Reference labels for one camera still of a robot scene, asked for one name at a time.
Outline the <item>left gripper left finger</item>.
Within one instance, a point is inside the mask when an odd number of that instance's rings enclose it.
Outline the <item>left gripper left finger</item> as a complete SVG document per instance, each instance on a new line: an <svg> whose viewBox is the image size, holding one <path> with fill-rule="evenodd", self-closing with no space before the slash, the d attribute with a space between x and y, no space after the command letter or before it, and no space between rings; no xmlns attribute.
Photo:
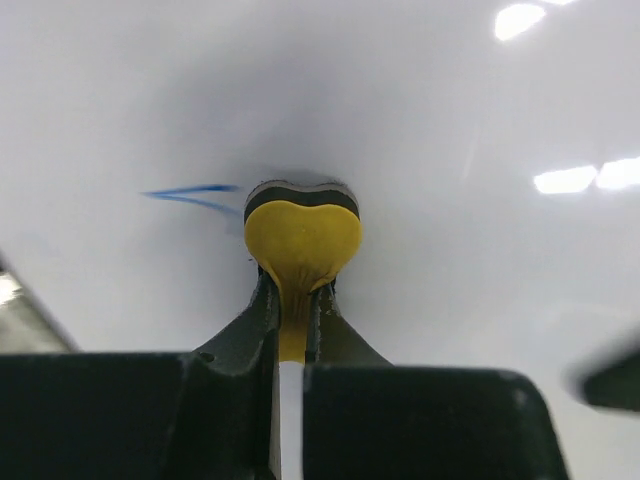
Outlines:
<svg viewBox="0 0 640 480"><path fill-rule="evenodd" d="M1 359L5 479L276 479L279 300L191 352Z"/></svg>

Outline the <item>yellow whiteboard eraser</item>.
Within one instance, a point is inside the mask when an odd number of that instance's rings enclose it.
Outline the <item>yellow whiteboard eraser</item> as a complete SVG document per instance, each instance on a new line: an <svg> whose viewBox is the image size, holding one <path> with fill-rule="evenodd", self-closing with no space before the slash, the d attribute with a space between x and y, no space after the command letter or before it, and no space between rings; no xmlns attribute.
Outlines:
<svg viewBox="0 0 640 480"><path fill-rule="evenodd" d="M362 235L358 201L339 183L272 180L248 195L244 241L278 289L280 361L305 362L313 295L334 282Z"/></svg>

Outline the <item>white whiteboard black frame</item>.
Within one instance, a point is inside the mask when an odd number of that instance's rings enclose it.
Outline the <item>white whiteboard black frame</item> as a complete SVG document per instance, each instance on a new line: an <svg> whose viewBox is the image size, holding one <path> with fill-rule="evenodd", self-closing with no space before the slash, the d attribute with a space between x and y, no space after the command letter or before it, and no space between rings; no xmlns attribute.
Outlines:
<svg viewBox="0 0 640 480"><path fill-rule="evenodd" d="M521 371L573 478L638 477L638 417L573 394L639 336L637 2L2 3L1 255L78 347L218 332L271 179L356 195L382 355Z"/></svg>

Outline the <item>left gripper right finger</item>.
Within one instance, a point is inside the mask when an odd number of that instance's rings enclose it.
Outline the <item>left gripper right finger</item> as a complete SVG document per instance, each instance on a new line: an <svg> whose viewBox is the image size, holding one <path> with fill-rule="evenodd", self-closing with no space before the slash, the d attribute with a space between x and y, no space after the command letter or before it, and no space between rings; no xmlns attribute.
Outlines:
<svg viewBox="0 0 640 480"><path fill-rule="evenodd" d="M303 374L307 479L565 479L546 402L501 369L393 366L313 297Z"/></svg>

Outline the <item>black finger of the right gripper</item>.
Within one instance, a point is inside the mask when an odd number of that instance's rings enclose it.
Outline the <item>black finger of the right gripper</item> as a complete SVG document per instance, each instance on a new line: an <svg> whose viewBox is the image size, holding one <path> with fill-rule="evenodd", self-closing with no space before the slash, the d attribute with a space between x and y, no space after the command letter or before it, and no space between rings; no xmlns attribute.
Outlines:
<svg viewBox="0 0 640 480"><path fill-rule="evenodd" d="M639 414L639 333L590 338L563 369L571 396L591 408Z"/></svg>

